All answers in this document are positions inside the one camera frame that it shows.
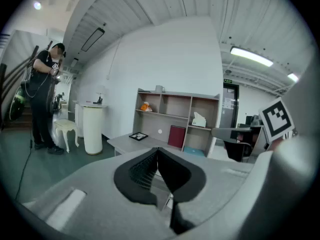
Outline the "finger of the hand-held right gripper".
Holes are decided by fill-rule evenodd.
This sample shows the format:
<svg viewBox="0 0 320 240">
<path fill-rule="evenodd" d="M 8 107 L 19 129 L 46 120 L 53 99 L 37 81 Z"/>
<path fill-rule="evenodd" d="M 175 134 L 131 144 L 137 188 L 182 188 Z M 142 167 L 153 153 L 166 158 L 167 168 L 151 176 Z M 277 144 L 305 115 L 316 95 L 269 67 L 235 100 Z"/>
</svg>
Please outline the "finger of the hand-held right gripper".
<svg viewBox="0 0 320 240">
<path fill-rule="evenodd" d="M 225 142 L 240 142 L 246 134 L 250 134 L 250 128 L 220 128 L 211 129 L 211 135 Z"/>
</svg>

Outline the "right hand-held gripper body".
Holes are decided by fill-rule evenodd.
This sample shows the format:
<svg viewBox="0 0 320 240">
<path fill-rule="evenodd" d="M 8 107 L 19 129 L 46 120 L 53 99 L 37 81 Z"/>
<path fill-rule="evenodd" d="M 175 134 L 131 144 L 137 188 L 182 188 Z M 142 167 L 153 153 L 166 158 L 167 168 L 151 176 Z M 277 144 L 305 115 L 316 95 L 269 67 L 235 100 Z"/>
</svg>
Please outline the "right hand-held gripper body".
<svg viewBox="0 0 320 240">
<path fill-rule="evenodd" d="M 258 110 L 251 120 L 250 128 L 259 129 L 255 150 L 268 150 L 272 142 L 282 139 L 293 131 L 295 125 L 282 98 L 278 97 Z"/>
</svg>

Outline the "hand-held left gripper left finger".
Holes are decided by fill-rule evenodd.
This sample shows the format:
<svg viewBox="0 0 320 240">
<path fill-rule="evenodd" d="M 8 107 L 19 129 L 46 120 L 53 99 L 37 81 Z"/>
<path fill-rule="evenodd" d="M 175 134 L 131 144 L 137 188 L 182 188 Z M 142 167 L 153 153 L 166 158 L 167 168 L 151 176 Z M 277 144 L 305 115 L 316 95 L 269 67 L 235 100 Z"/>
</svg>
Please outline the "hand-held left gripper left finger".
<svg viewBox="0 0 320 240">
<path fill-rule="evenodd" d="M 81 167 L 23 206 L 23 217 L 46 240 L 174 238 L 155 204 L 132 202 L 116 187 L 117 168 L 142 154 L 134 151 Z"/>
</svg>

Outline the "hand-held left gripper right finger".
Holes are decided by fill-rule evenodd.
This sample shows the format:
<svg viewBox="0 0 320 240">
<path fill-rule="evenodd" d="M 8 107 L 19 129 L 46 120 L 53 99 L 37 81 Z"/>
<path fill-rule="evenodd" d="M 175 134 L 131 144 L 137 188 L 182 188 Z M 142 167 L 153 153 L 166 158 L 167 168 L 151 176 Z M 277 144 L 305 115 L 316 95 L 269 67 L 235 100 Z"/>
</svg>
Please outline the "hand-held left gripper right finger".
<svg viewBox="0 0 320 240">
<path fill-rule="evenodd" d="M 169 226 L 181 234 L 220 211 L 244 184 L 253 165 L 158 148 L 157 168 L 173 195 Z"/>
</svg>

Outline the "grey wooden shelf unit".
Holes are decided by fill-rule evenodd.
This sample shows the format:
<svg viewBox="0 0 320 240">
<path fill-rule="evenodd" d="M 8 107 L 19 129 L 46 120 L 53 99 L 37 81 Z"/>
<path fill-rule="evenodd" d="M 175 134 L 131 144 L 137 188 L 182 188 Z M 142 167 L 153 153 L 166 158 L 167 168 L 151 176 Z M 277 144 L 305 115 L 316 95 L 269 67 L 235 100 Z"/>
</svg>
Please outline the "grey wooden shelf unit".
<svg viewBox="0 0 320 240">
<path fill-rule="evenodd" d="M 152 112 L 140 110 L 142 104 L 148 102 Z M 187 92 L 138 89 L 133 117 L 133 133 L 143 133 L 148 137 L 168 144 L 171 125 L 184 127 L 185 136 L 181 151 L 191 147 L 204 151 L 209 157 L 215 145 L 211 129 L 218 127 L 220 95 L 208 95 Z M 192 125 L 194 112 L 206 119 L 206 127 Z"/>
</svg>

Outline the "person's right forearm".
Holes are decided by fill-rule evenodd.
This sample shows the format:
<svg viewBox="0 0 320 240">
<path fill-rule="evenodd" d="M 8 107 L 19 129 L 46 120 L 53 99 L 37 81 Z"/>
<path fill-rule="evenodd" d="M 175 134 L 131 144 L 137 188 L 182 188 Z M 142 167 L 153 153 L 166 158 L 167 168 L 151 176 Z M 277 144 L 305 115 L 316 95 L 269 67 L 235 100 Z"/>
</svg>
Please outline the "person's right forearm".
<svg viewBox="0 0 320 240">
<path fill-rule="evenodd" d="M 283 137 L 279 137 L 273 140 L 268 148 L 268 151 L 274 151 L 281 144 L 282 141 L 284 141 Z"/>
</svg>

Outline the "black door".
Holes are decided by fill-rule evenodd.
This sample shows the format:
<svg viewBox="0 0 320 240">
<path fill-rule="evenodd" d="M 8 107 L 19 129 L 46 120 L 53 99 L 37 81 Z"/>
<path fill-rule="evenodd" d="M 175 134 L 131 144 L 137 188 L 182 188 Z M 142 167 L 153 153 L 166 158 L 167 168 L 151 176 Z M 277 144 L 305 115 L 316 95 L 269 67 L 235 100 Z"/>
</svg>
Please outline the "black door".
<svg viewBox="0 0 320 240">
<path fill-rule="evenodd" d="M 223 99 L 220 126 L 235 128 L 239 111 L 239 86 L 233 83 L 223 83 Z"/>
</svg>

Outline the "black office chair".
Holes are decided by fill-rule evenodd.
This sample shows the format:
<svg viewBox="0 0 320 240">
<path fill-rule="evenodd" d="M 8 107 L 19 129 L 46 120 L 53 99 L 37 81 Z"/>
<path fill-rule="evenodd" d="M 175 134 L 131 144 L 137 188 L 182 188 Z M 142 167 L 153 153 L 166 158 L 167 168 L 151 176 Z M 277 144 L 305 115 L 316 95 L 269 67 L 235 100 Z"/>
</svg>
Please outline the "black office chair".
<svg viewBox="0 0 320 240">
<path fill-rule="evenodd" d="M 229 159 L 236 162 L 242 162 L 244 158 L 251 155 L 252 147 L 248 143 L 232 143 L 224 141 L 224 147 Z"/>
</svg>

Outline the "white tissue box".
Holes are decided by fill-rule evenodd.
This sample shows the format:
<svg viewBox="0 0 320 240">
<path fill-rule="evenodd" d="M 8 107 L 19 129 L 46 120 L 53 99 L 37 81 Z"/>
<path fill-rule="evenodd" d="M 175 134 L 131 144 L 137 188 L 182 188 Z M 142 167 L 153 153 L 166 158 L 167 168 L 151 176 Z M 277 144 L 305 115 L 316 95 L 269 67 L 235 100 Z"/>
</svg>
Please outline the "white tissue box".
<svg viewBox="0 0 320 240">
<path fill-rule="evenodd" d="M 193 126 L 196 126 L 196 127 L 202 127 L 202 128 L 205 128 L 206 127 L 206 124 L 207 124 L 207 121 L 206 121 L 206 118 L 202 115 L 200 115 L 199 113 L 197 112 L 194 112 L 194 118 L 192 120 L 192 123 L 191 123 Z"/>
</svg>

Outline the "light blue flat box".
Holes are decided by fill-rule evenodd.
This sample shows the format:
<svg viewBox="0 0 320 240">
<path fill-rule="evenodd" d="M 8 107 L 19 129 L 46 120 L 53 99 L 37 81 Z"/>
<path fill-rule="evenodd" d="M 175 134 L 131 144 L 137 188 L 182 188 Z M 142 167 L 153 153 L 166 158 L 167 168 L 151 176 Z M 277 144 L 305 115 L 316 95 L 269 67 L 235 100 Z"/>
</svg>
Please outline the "light blue flat box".
<svg viewBox="0 0 320 240">
<path fill-rule="evenodd" d="M 184 153 L 190 154 L 190 155 L 195 155 L 195 156 L 200 156 L 200 157 L 205 157 L 205 153 L 203 150 L 201 149 L 197 149 L 197 148 L 192 148 L 189 146 L 185 146 L 183 149 Z"/>
</svg>

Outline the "maroon book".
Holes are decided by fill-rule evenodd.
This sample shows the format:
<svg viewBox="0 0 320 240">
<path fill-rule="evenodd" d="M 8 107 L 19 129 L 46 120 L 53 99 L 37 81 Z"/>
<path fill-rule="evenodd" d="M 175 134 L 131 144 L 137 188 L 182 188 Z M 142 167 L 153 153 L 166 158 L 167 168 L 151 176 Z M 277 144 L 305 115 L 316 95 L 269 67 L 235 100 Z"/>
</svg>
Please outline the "maroon book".
<svg viewBox="0 0 320 240">
<path fill-rule="evenodd" d="M 176 125 L 170 126 L 168 145 L 181 149 L 185 139 L 186 128 Z"/>
</svg>

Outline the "long lit ceiling light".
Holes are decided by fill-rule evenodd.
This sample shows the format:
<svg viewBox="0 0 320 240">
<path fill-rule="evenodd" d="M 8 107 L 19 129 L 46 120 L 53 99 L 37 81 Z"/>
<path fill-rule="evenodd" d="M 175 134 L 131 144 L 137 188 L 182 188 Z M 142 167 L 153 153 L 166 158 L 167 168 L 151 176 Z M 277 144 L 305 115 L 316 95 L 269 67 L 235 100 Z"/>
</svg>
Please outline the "long lit ceiling light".
<svg viewBox="0 0 320 240">
<path fill-rule="evenodd" d="M 252 51 L 249 51 L 247 49 L 237 47 L 237 46 L 231 47 L 230 54 L 255 61 L 255 62 L 260 63 L 266 67 L 271 67 L 274 64 L 272 60 L 270 60 L 262 55 L 259 55 L 255 52 L 252 52 Z"/>
</svg>

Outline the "white carved stool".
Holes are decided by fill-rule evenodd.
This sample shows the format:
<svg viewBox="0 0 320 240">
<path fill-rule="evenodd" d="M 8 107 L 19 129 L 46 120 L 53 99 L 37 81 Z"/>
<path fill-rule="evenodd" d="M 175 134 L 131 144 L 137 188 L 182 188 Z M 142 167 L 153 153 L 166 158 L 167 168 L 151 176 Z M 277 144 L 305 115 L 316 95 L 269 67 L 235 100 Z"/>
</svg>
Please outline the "white carved stool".
<svg viewBox="0 0 320 240">
<path fill-rule="evenodd" d="M 69 153 L 70 148 L 69 148 L 69 143 L 68 143 L 68 132 L 74 131 L 75 133 L 75 138 L 74 138 L 74 143 L 76 147 L 79 147 L 78 143 L 78 128 L 75 122 L 70 121 L 68 119 L 58 119 L 53 122 L 53 125 L 55 127 L 56 134 L 58 135 L 59 132 L 62 132 L 63 139 L 66 145 L 66 151 Z"/>
</svg>

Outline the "white shade table lamp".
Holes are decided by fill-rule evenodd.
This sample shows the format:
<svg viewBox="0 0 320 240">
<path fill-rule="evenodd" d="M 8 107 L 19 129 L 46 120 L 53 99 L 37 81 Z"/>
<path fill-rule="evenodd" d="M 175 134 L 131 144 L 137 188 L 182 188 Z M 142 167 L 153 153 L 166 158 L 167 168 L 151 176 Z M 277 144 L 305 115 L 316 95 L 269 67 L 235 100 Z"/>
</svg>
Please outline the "white shade table lamp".
<svg viewBox="0 0 320 240">
<path fill-rule="evenodd" d="M 103 103 L 103 95 L 106 94 L 106 87 L 104 85 L 97 85 L 95 92 L 98 94 L 98 100 L 96 102 L 93 102 L 94 104 L 101 105 Z"/>
</svg>

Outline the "dark stair railing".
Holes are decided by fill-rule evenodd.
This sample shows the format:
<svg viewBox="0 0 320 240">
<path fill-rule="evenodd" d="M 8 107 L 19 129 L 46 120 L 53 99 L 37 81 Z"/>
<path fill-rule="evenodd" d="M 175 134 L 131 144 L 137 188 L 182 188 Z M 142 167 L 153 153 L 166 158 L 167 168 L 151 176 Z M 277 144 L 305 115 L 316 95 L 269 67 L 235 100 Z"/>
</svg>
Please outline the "dark stair railing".
<svg viewBox="0 0 320 240">
<path fill-rule="evenodd" d="M 38 50 L 39 46 L 36 45 L 32 51 L 32 54 L 21 63 L 19 63 L 16 67 L 14 67 L 8 74 L 6 74 L 7 65 L 4 63 L 1 63 L 0 65 L 0 132 L 4 129 L 5 126 L 4 119 L 2 117 L 4 100 L 8 95 L 10 89 L 22 76 L 23 70 L 36 57 Z"/>
</svg>

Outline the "long black pendant lamp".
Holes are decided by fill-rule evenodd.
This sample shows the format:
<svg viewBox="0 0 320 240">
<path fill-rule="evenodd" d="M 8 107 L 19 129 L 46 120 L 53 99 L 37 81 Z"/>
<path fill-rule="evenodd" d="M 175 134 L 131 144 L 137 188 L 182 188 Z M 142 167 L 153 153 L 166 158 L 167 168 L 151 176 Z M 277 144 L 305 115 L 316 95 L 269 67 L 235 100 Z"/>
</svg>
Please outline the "long black pendant lamp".
<svg viewBox="0 0 320 240">
<path fill-rule="evenodd" d="M 83 44 L 83 46 L 81 47 L 81 51 L 87 52 L 91 48 L 91 46 L 95 42 L 97 42 L 104 34 L 105 31 L 102 28 L 98 27 Z"/>
</svg>

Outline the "white round pedestal table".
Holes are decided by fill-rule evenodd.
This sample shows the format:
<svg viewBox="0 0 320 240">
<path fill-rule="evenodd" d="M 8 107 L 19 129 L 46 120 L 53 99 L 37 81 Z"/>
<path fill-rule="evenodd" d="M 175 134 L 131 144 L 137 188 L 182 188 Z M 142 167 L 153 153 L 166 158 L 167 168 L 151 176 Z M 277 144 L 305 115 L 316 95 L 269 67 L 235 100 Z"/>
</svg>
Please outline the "white round pedestal table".
<svg viewBox="0 0 320 240">
<path fill-rule="evenodd" d="M 103 151 L 102 128 L 103 113 L 106 105 L 91 103 L 79 103 L 82 108 L 82 131 L 85 152 L 95 156 Z"/>
</svg>

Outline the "black frame deer picture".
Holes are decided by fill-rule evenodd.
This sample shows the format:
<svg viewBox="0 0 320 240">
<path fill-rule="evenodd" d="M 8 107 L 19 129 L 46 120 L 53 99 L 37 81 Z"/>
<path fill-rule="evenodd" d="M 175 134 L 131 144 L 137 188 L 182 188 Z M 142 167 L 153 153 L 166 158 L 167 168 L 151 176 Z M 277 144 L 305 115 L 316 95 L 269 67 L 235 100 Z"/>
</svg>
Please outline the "black frame deer picture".
<svg viewBox="0 0 320 240">
<path fill-rule="evenodd" d="M 136 141 L 141 141 L 145 138 L 147 138 L 148 135 L 147 134 L 144 134 L 144 133 L 141 133 L 141 132 L 136 132 L 136 133 L 133 133 L 131 135 L 129 135 L 129 138 L 133 139 L 133 140 L 136 140 Z"/>
</svg>

